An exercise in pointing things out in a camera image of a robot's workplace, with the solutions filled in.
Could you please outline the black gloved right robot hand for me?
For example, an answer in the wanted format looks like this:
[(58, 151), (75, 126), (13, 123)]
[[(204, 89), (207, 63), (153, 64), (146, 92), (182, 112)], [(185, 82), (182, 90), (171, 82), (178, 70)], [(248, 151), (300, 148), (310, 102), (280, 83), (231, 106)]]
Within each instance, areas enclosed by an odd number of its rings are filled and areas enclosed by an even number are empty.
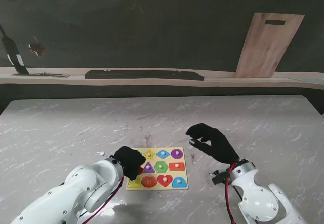
[(191, 137), (192, 146), (220, 163), (232, 165), (239, 160), (226, 136), (216, 128), (200, 123), (190, 127), (186, 134)]

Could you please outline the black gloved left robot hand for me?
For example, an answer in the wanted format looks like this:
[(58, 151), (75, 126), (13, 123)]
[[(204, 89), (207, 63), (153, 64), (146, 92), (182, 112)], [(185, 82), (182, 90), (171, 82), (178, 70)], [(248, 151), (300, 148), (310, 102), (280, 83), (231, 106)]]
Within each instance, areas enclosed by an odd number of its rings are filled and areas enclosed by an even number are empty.
[(139, 168), (145, 163), (145, 157), (137, 150), (128, 146), (119, 148), (113, 158), (118, 161), (123, 169), (123, 174), (130, 180), (135, 180), (139, 173)]

